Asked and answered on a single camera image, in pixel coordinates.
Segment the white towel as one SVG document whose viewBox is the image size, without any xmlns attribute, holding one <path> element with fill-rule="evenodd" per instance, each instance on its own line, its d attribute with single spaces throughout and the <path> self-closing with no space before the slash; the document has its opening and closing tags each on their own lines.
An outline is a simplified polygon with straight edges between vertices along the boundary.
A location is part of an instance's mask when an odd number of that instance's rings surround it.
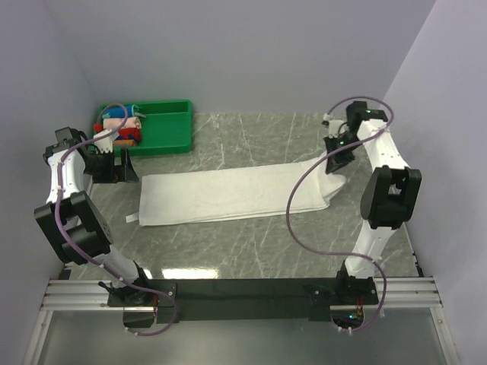
<svg viewBox="0 0 487 365">
<path fill-rule="evenodd" d="M 138 212 L 126 222 L 168 226 L 319 211 L 347 179 L 314 163 L 144 176 Z"/>
</svg>

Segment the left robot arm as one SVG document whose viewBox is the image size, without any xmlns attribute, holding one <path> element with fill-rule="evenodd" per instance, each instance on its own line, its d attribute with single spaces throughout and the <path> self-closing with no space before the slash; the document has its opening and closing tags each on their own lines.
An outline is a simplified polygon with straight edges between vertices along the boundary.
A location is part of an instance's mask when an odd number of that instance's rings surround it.
<svg viewBox="0 0 487 365">
<path fill-rule="evenodd" d="M 46 204 L 34 217 L 58 258 L 64 263 L 91 264 L 113 278 L 102 284 L 120 306 L 144 306 L 154 299 L 153 287 L 143 270 L 113 245 L 108 223 L 84 189 L 84 176 L 95 183 L 136 183 L 129 152 L 123 149 L 121 163 L 112 151 L 82 131 L 69 127 L 56 131 L 56 144 L 46 148 L 44 160 L 51 169 Z"/>
</svg>

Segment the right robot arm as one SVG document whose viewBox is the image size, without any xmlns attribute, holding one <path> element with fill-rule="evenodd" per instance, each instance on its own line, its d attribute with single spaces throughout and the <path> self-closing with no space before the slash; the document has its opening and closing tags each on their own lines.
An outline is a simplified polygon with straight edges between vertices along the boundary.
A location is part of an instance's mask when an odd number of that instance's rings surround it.
<svg viewBox="0 0 487 365">
<path fill-rule="evenodd" d="M 412 217 L 422 174 L 405 162 L 392 138 L 391 108 L 372 109 L 363 98 L 350 100 L 345 114 L 345 124 L 324 139 L 326 173 L 351 163 L 354 149 L 363 146 L 372 174 L 360 202 L 361 231 L 337 273 L 334 295 L 340 304 L 375 304 L 374 273 L 391 236 Z"/>
</svg>

